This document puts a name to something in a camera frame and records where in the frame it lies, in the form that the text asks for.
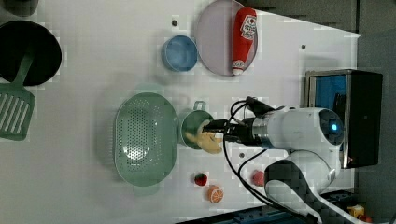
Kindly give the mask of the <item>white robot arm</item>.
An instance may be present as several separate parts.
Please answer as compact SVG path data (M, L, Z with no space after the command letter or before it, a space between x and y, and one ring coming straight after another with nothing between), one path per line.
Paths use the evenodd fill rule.
M212 120L203 130L222 133L224 143L287 152L286 158L263 170L263 193L245 179L241 181L259 201L279 210L316 218L320 224L395 224L394 218L381 223L360 220L320 196L341 171L339 151L344 127L336 113L317 107L249 105L247 108L254 114L252 118Z

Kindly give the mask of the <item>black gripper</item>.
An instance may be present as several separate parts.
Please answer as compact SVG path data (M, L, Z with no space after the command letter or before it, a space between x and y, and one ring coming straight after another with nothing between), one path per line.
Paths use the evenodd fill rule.
M256 140L252 133L253 121L254 118L249 118L243 119L242 124L233 124L227 119L206 120L204 122L203 131L210 133L224 132L223 139L227 142L255 145Z

